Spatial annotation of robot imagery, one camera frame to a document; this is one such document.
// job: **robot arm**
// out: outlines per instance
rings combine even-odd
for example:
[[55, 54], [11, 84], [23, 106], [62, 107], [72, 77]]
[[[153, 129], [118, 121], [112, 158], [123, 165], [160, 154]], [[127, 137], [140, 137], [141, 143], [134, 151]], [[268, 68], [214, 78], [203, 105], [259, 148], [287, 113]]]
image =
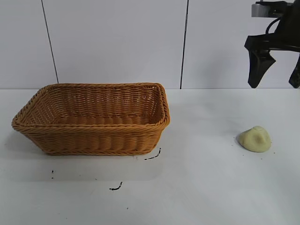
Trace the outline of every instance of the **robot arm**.
[[[285, 1], [258, 1], [252, 5], [252, 17], [277, 18], [266, 29], [266, 33], [248, 36], [245, 47], [249, 51], [250, 70], [248, 83], [256, 88], [263, 75], [275, 63], [271, 50], [294, 51], [300, 53], [300, 0], [294, 3]], [[274, 33], [270, 27], [279, 21]], [[300, 57], [290, 77], [289, 83], [300, 87]]]

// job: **white table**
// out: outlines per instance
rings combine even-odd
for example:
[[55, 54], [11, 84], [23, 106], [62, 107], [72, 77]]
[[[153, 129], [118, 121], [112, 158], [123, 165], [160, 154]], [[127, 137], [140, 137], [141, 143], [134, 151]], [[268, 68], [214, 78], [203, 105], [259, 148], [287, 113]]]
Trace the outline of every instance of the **white table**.
[[[300, 224], [299, 90], [168, 90], [171, 124], [137, 157], [45, 155], [10, 126], [35, 92], [0, 90], [1, 225]], [[236, 142], [255, 125], [265, 153]]]

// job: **black scratch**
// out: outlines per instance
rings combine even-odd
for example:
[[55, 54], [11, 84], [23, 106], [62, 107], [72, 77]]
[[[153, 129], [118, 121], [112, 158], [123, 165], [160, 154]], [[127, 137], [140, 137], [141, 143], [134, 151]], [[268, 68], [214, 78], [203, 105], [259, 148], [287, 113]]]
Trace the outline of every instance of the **black scratch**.
[[117, 187], [117, 188], [110, 188], [110, 190], [112, 190], [112, 191], [116, 191], [116, 190], [119, 190], [120, 189], [120, 187], [122, 186], [122, 181], [121, 181], [121, 183], [120, 183], [120, 186], [119, 187]]
[[158, 152], [158, 154], [157, 154], [156, 156], [153, 156], [153, 157], [151, 157], [151, 158], [145, 158], [144, 160], [153, 159], [153, 158], [156, 158], [156, 157], [158, 157], [158, 156], [159, 156], [159, 154], [160, 154], [160, 150], [161, 150], [161, 148], [159, 148], [159, 152]]

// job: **wicker basket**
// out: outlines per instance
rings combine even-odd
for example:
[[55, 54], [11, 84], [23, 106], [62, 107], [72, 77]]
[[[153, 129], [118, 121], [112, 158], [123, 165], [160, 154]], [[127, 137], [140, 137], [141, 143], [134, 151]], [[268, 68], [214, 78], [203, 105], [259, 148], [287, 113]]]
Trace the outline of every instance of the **wicker basket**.
[[53, 84], [39, 90], [12, 126], [50, 155], [141, 155], [170, 123], [158, 83]]

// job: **white backdrop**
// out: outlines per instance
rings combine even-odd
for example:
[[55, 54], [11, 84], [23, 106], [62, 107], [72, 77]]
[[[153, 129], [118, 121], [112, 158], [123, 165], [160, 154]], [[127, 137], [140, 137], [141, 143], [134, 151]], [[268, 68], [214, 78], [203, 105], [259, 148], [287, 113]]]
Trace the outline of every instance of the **white backdrop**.
[[60, 83], [179, 88], [186, 0], [44, 0]]
[[56, 82], [40, 0], [2, 0], [0, 30], [0, 88]]
[[[246, 38], [265, 33], [273, 20], [251, 18], [254, 3], [255, 0], [189, 1], [183, 88], [250, 88]], [[271, 55], [277, 62], [259, 88], [291, 88], [288, 80], [299, 54]]]
[[[187, 0], [43, 0], [60, 83], [159, 82], [180, 86]], [[190, 0], [183, 88], [250, 88], [248, 35], [270, 18], [251, 18], [254, 0]], [[40, 0], [0, 8], [0, 88], [56, 82]], [[291, 88], [298, 53], [277, 62], [259, 88]]]

